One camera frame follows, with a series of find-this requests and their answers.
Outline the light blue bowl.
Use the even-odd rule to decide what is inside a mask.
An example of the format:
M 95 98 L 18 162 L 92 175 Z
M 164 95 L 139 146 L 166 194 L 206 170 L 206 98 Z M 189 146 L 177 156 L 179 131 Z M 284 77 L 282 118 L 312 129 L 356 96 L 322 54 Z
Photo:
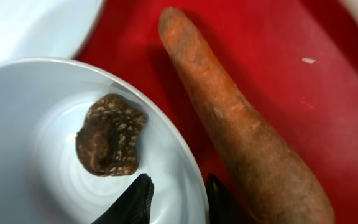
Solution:
M 0 63 L 0 223 L 92 223 L 133 183 L 96 177 L 76 155 L 87 110 L 108 93 L 147 117 L 138 173 L 154 183 L 150 222 L 208 223 L 198 165 L 163 111 L 124 80 L 59 58 Z

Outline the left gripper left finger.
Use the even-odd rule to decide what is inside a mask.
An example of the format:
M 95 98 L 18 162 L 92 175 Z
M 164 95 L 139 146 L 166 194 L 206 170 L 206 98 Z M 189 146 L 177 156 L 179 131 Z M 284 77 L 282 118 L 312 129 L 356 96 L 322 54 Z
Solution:
M 154 183 L 143 173 L 92 224 L 149 224 Z

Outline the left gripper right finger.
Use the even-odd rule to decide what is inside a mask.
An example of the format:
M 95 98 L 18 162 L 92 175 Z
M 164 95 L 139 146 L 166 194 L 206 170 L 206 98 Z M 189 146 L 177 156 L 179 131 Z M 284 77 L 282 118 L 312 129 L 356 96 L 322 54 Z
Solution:
M 206 179 L 210 224 L 251 224 L 254 219 L 214 175 Z

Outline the dark dried mushroom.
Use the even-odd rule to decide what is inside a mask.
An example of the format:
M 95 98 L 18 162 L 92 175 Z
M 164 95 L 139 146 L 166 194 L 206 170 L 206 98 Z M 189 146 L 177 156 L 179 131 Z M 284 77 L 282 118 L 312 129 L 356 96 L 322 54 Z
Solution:
M 95 176 L 125 176 L 139 167 L 137 140 L 146 116 L 119 95 L 107 94 L 93 103 L 76 134 L 76 153 Z

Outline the orange carrot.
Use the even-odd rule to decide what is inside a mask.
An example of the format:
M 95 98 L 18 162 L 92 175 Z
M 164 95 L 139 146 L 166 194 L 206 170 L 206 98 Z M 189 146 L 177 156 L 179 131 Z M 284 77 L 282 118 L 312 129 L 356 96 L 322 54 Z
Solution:
M 158 32 L 220 159 L 259 223 L 334 223 L 303 159 L 246 100 L 186 14 L 162 10 Z

